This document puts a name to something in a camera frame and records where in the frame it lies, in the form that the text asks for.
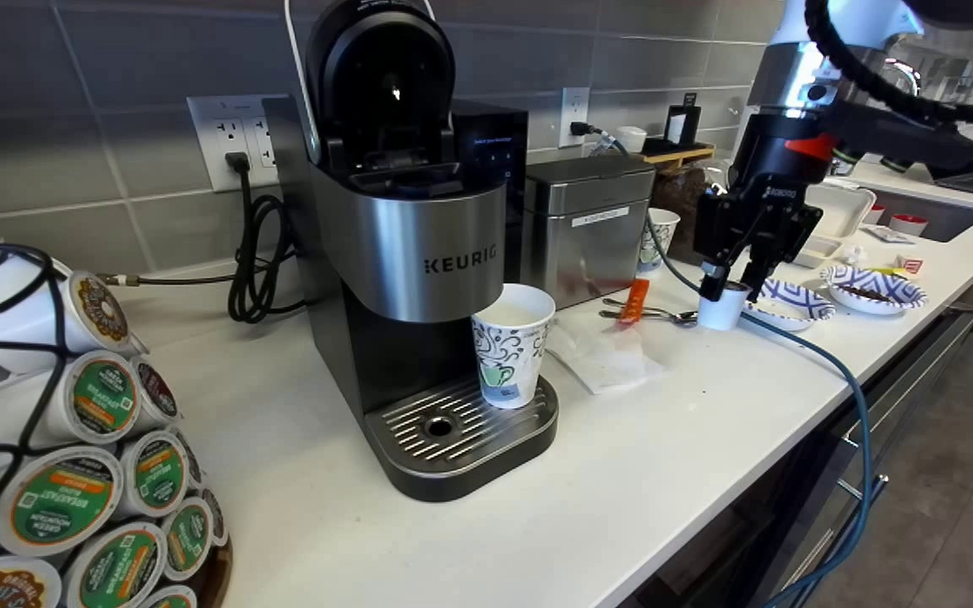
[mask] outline gray tile backsplash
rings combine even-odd
[[[327,0],[296,0],[299,30]],[[556,145],[562,87],[591,120],[661,127],[698,91],[698,138],[734,145],[780,0],[432,0],[458,97],[531,110]],[[0,223],[78,267],[231,256],[238,193],[211,193],[189,93],[294,91],[279,0],[0,0]]]

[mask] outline keurig coffee maker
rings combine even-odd
[[[313,343],[388,479],[462,495],[544,453],[556,420],[544,377],[518,411],[477,388],[468,314],[503,287],[506,193],[457,157],[452,47],[432,17],[339,5],[303,66],[307,97],[268,115]]]

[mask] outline white countertop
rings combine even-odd
[[[973,207],[893,177],[860,184]],[[870,375],[973,281],[973,229],[915,252],[922,307],[895,320],[836,311],[806,337]],[[650,305],[681,311],[693,298],[661,272]],[[238,327],[221,287],[128,289],[125,307],[226,506],[231,608],[618,606],[849,396],[838,375],[752,331],[642,320],[632,336],[660,377],[591,400],[546,359],[555,446],[465,501],[414,504],[388,486],[303,314]],[[598,305],[565,311],[565,325],[609,331]]]

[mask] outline keurig logo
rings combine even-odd
[[[424,256],[422,259],[422,272],[432,276],[432,272],[462,272],[468,267],[482,267],[495,256],[495,245],[482,245],[482,249],[468,249],[468,252],[457,252],[457,256]]]

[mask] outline orange object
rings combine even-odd
[[[642,320],[650,287],[651,287],[650,281],[632,281],[629,298],[624,298],[624,307],[623,307],[623,314],[618,314],[618,325],[623,325],[623,327],[632,327],[634,320]]]

